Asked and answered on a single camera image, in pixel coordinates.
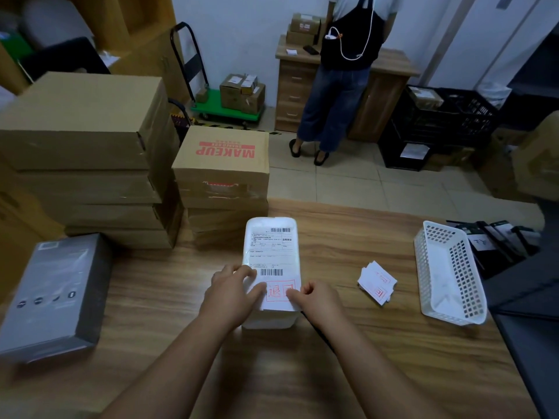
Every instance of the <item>white t-shirt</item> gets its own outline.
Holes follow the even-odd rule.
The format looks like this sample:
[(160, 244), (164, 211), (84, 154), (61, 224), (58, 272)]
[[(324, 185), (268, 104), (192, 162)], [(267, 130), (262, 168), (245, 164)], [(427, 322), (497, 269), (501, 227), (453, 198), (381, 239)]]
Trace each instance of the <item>white t-shirt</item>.
[[(351, 12), (359, 3), (359, 0), (330, 0), (336, 3), (334, 7), (334, 20), (344, 17)], [(402, 6), (402, 0), (374, 0), (374, 12), (383, 20), (387, 20), (388, 16), (397, 13)], [(363, 7), (367, 7), (368, 0), (365, 0)]]

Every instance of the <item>white cable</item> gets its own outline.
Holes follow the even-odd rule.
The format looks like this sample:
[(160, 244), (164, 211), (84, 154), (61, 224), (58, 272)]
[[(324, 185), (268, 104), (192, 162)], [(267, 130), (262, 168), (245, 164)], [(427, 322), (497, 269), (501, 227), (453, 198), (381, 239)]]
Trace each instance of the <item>white cable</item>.
[[(369, 36), (367, 37), (367, 42), (365, 43), (365, 47), (363, 48), (363, 51), (361, 52), (361, 54), (358, 54), (356, 58), (347, 58), (344, 55), (344, 52), (342, 51), (342, 39), (340, 38), (340, 54), (342, 55), (343, 58), (345, 58), (346, 60), (349, 61), (356, 61), (359, 60), (361, 57), (363, 57), (363, 55), (365, 54), (365, 50), (367, 49), (367, 46), (369, 45), (369, 40), (371, 39), (371, 33), (373, 32), (373, 17), (374, 17), (374, 2), (376, 0), (373, 0), (373, 11), (371, 12), (371, 26), (369, 27)], [(340, 31), (338, 30), (338, 28), (336, 28), (335, 26), (332, 26), (330, 28), (330, 30), (328, 31), (328, 35), (333, 36), (332, 35), (332, 29), (335, 30), (336, 32), (338, 32), (338, 36), (340, 35)]]

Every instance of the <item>black phone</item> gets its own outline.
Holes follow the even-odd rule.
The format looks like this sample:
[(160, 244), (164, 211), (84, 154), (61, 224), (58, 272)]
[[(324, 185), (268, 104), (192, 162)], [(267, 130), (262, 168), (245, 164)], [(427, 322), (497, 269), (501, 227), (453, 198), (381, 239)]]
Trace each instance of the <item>black phone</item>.
[(310, 45), (304, 46), (303, 49), (304, 49), (307, 53), (309, 53), (311, 56), (317, 56), (317, 55), (320, 54), (317, 50), (314, 49), (314, 47), (312, 47), (312, 46), (310, 46)]

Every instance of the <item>foot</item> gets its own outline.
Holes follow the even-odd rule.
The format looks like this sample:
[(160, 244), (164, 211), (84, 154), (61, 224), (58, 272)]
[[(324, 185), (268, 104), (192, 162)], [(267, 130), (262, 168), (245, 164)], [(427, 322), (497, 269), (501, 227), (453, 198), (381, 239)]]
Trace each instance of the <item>foot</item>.
[(325, 153), (324, 151), (318, 150), (315, 154), (315, 165), (322, 166), (326, 159), (330, 157), (330, 153)]
[(300, 157), (301, 156), (301, 144), (298, 140), (291, 140), (289, 142), (289, 149), (291, 151), (291, 155), (293, 157)]

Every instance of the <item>left hand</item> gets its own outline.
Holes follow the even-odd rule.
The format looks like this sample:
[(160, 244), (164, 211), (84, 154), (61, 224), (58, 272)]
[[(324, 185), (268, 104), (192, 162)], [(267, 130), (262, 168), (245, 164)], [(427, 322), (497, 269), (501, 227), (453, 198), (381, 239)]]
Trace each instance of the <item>left hand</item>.
[(266, 292), (266, 282), (261, 282), (245, 294), (243, 280), (246, 277), (256, 278), (256, 271), (246, 265), (226, 265), (213, 274), (199, 316), (223, 325), (228, 332), (240, 326)]

